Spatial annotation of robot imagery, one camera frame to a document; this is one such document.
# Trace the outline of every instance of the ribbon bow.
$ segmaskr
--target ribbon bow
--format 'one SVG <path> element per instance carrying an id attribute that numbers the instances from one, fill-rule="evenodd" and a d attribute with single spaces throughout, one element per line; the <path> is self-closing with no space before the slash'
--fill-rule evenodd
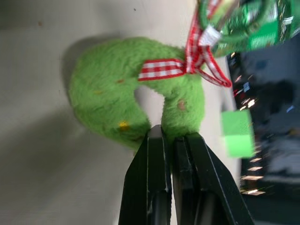
<path id="1" fill-rule="evenodd" d="M 221 0 L 211 0 L 208 17 L 211 17 Z M 183 76 L 184 74 L 200 74 L 205 80 L 224 87 L 231 87 L 232 83 L 223 74 L 215 61 L 210 48 L 214 46 L 221 34 L 212 26 L 205 30 L 201 29 L 198 21 L 198 10 L 196 9 L 189 32 L 185 61 L 178 59 L 146 60 L 139 74 L 139 81 L 151 81 Z M 201 70 L 206 63 L 213 76 Z"/>

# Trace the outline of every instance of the green plush toy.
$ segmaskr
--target green plush toy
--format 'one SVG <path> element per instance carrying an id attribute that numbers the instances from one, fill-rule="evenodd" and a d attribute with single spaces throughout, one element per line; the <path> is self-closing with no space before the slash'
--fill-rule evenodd
<path id="1" fill-rule="evenodd" d="M 112 40 L 89 49 L 78 60 L 70 84 L 69 95 L 77 118 L 93 132 L 137 150 L 151 124 L 137 104 L 134 91 L 146 85 L 165 97 L 162 128 L 169 140 L 198 132 L 204 118 L 202 77 L 231 87 L 210 49 L 218 41 L 241 41 L 239 34 L 222 36 L 208 24 L 205 13 L 208 11 L 207 17 L 211 17 L 220 2 L 201 0 L 185 51 L 145 37 Z M 270 8 L 268 1 L 263 1 L 261 8 L 257 20 L 241 29 L 243 38 L 255 32 L 253 27 L 258 27 Z M 201 70 L 204 63 L 213 76 Z"/>
<path id="2" fill-rule="evenodd" d="M 146 60 L 184 57 L 183 50 L 144 37 L 95 46 L 79 59 L 71 81 L 69 94 L 77 118 L 92 131 L 138 149 L 151 124 L 134 91 L 147 85 L 165 97 L 162 128 L 170 139 L 198 132 L 204 117 L 200 76 L 137 79 Z"/>

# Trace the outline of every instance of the black clamp jaw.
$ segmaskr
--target black clamp jaw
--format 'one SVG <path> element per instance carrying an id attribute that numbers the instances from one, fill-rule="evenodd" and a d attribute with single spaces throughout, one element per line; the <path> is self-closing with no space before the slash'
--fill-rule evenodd
<path id="1" fill-rule="evenodd" d="M 254 225 L 232 175 L 203 138 L 176 138 L 170 151 L 158 125 L 126 173 L 119 225 L 170 224 L 171 167 L 178 225 Z"/>

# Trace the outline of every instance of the green plastic object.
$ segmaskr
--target green plastic object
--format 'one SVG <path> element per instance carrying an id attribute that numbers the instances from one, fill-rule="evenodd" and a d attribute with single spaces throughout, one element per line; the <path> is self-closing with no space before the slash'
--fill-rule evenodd
<path id="1" fill-rule="evenodd" d="M 222 113 L 223 140 L 234 158 L 250 158 L 255 151 L 254 131 L 249 110 Z"/>
<path id="2" fill-rule="evenodd" d="M 209 20 L 207 18 L 207 8 L 210 0 L 203 0 L 199 4 L 199 16 L 200 16 L 200 24 L 201 27 L 204 29 L 207 28 L 209 25 Z M 236 43 L 239 41 L 243 41 L 244 39 L 247 39 L 251 34 L 257 32 L 261 26 L 265 23 L 264 19 L 266 14 L 269 12 L 269 10 L 272 8 L 273 4 L 271 1 L 266 1 L 264 0 L 261 4 L 260 7 L 258 7 L 258 13 L 256 17 L 249 22 L 248 24 L 243 24 L 243 26 L 240 26 L 233 30 L 232 33 L 226 34 L 222 36 L 222 39 L 220 42 L 222 43 Z"/>

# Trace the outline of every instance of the white surface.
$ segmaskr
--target white surface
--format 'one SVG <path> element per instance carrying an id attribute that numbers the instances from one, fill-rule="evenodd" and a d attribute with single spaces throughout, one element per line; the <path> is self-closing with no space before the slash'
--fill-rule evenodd
<path id="1" fill-rule="evenodd" d="M 148 36 L 183 46 L 193 5 L 192 0 L 0 2 L 0 224 L 117 222 L 132 153 L 76 121 L 65 81 L 81 51 L 111 36 Z M 230 90 L 203 84 L 201 134 L 237 178 L 237 160 L 227 156 L 220 138 L 222 100 L 232 108 Z M 137 94 L 159 124 L 162 98 L 150 90 Z"/>

